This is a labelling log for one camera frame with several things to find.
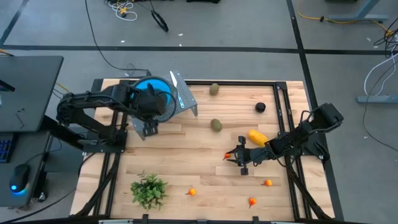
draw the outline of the wooden tabletop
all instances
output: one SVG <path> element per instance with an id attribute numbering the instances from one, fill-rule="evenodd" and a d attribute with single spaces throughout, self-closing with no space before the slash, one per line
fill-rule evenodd
<path id="1" fill-rule="evenodd" d="M 118 84 L 117 79 L 105 79 L 102 89 Z M 300 114 L 308 110 L 308 101 L 302 82 L 287 82 L 292 114 L 297 125 Z M 126 151 L 121 156 L 112 218 L 142 218 L 148 213 L 154 219 L 184 220 L 293 220 L 286 169 L 277 161 L 264 161 L 253 167 L 248 165 L 249 175 L 241 176 L 240 167 L 223 161 L 225 152 L 238 144 L 238 136 L 250 129 L 256 129 L 269 139 L 279 131 L 275 109 L 274 92 L 270 86 L 220 86 L 217 96 L 209 95 L 209 86 L 192 85 L 190 89 L 198 102 L 195 117 L 190 110 L 173 117 L 167 123 L 159 124 L 159 134 L 142 141 L 128 126 Z M 283 95 L 282 108 L 285 108 Z M 264 102 L 264 113 L 254 111 L 254 105 Z M 110 124 L 112 111 L 98 108 L 95 118 L 103 124 Z M 286 130 L 287 116 L 284 121 Z M 219 119 L 223 129 L 215 133 L 210 121 Z M 247 148 L 258 147 L 247 139 Z M 93 195 L 98 186 L 103 154 L 96 154 L 83 166 L 77 185 L 71 214 L 78 212 Z M 322 163 L 313 156 L 302 156 L 303 171 L 307 189 L 319 206 L 334 217 L 330 194 L 326 184 Z M 138 174 L 158 174 L 168 182 L 164 206 L 159 211 L 145 209 L 133 203 L 131 183 L 139 180 Z M 272 187 L 261 185 L 266 179 Z M 197 190 L 196 196 L 185 195 L 190 188 Z M 304 217 L 302 197 L 297 189 L 300 214 Z M 101 211 L 106 203 L 105 192 Z M 248 200 L 254 197 L 257 204 L 249 208 Z"/>

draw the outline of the gray floor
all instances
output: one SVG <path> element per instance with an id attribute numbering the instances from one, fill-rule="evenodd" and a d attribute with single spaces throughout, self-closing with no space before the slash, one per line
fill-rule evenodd
<path id="1" fill-rule="evenodd" d="M 20 2 L 0 1 L 0 33 L 7 27 Z M 306 0 L 300 5 L 300 10 L 307 16 L 353 13 L 363 2 Z M 138 5 L 134 6 L 134 11 L 138 13 L 135 22 L 115 18 L 114 12 L 102 1 L 88 0 L 88 5 L 100 45 L 297 47 L 285 1 L 222 0 L 220 4 L 155 1 L 158 12 L 169 24 L 168 34 L 161 31 L 149 12 Z M 384 24 L 388 26 L 398 16 L 395 10 L 397 6 L 394 0 L 381 1 L 372 13 L 388 14 L 391 19 Z M 373 42 L 382 37 L 383 30 L 375 24 L 340 25 L 300 17 L 297 20 L 306 49 L 380 50 L 373 47 Z M 30 0 L 5 44 L 93 45 L 84 2 Z M 58 82 L 74 92 L 89 90 L 95 78 L 125 77 L 124 71 L 109 67 L 97 51 L 10 52 L 16 55 L 64 56 Z M 128 51 L 104 54 L 116 66 L 125 67 L 127 63 L 134 63 L 137 68 L 149 68 L 154 75 L 179 70 L 185 78 L 304 81 L 297 54 Z M 395 223 L 398 196 L 393 192 L 398 185 L 395 175 L 398 153 L 369 138 L 362 125 L 364 107 L 354 101 L 355 96 L 364 94 L 363 80 L 366 74 L 383 61 L 384 56 L 307 55 L 307 59 L 319 104 L 333 103 L 345 117 L 340 128 L 327 134 L 345 220 Z M 383 69 L 375 71 L 370 83 L 376 80 Z M 395 75 L 387 83 L 384 93 L 396 93 L 397 82 L 398 77 Z M 55 97 L 50 101 L 47 114 L 51 117 L 55 116 L 57 101 Z M 394 130 L 398 125 L 396 110 L 397 107 L 393 105 L 371 105 L 366 120 L 370 132 L 393 146 L 398 145 Z M 65 155 L 81 159 L 69 147 Z M 71 172 L 52 174 L 52 194 L 48 202 L 36 206 L 45 206 L 73 189 L 76 183 L 73 168 L 77 165 L 75 159 L 70 159 L 65 167 Z M 72 196 L 31 219 L 65 217 L 71 203 Z M 0 221 L 25 213 L 28 212 L 0 209 Z"/>

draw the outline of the black metal frame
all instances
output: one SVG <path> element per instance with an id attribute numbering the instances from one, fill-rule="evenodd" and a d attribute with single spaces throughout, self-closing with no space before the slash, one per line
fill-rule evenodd
<path id="1" fill-rule="evenodd" d="M 187 80 L 186 83 L 187 85 L 211 85 L 214 82 L 214 80 Z M 289 100 L 289 94 L 287 91 L 287 84 L 286 82 L 262 82 L 262 81 L 216 81 L 219 85 L 245 85 L 245 86 L 269 86 L 272 87 L 274 91 L 274 99 L 275 99 L 275 105 L 276 105 L 276 112 L 277 112 L 277 117 L 278 117 L 278 123 L 279 123 L 279 129 L 280 133 L 285 132 L 285 124 L 284 124 L 284 119 L 283 119 L 283 113 L 282 113 L 282 106 L 280 103 L 280 95 L 279 92 L 281 91 L 284 97 L 284 103 L 285 103 L 285 110 L 287 113 L 287 119 L 288 119 L 288 124 L 289 124 L 289 129 L 293 130 L 294 129 L 294 121 L 293 121 L 293 116 L 292 116 L 292 110 L 290 107 L 290 100 Z M 103 80 L 95 80 L 93 84 L 92 91 L 100 91 L 101 86 L 102 86 Z M 104 177 L 106 176 L 107 169 L 108 169 L 108 164 L 109 164 L 109 154 L 105 154 L 104 157 L 104 162 L 103 162 L 103 167 L 101 170 L 101 177 L 99 180 L 99 184 L 102 183 Z M 285 156 L 285 162 L 289 163 L 290 162 L 290 157 Z M 305 186 L 305 179 L 304 179 L 304 173 L 303 173 L 303 167 L 302 167 L 302 161 L 298 157 L 296 160 L 296 166 L 297 166 L 297 175 L 298 178 L 300 179 L 301 183 Z M 293 180 L 291 179 L 289 175 L 289 171 L 287 171 L 287 178 L 289 182 L 289 191 L 290 191 L 290 199 L 292 202 L 292 211 L 294 214 L 294 219 L 299 220 L 301 219 L 300 217 L 300 212 L 299 212 L 299 206 L 298 206 L 298 201 L 297 201 L 297 194 L 295 191 L 295 184 Z M 116 175 L 112 178 L 109 186 L 109 192 L 108 192 L 108 199 L 106 202 L 106 212 L 105 215 L 107 217 L 110 217 L 111 215 L 111 209 L 112 209 L 112 201 L 113 201 L 113 194 L 114 194 L 114 189 L 116 186 Z M 303 196 L 303 202 L 304 202 L 304 212 L 305 212 L 305 219 L 310 220 L 312 219 L 312 214 L 311 214 L 311 209 L 306 201 L 306 199 Z M 95 209 L 93 215 L 99 215 L 100 211 L 100 205 L 101 205 L 101 197 L 99 200 L 96 202 Z M 180 222 L 190 222 L 191 220 L 150 220 L 150 222 L 156 222 L 156 223 L 168 223 L 168 222 L 173 222 L 173 223 L 180 223 Z M 142 220 L 134 219 L 134 222 L 142 222 Z M 241 221 L 211 221 L 207 220 L 207 223 L 253 223 L 254 221 L 247 221 L 247 222 L 241 222 Z"/>

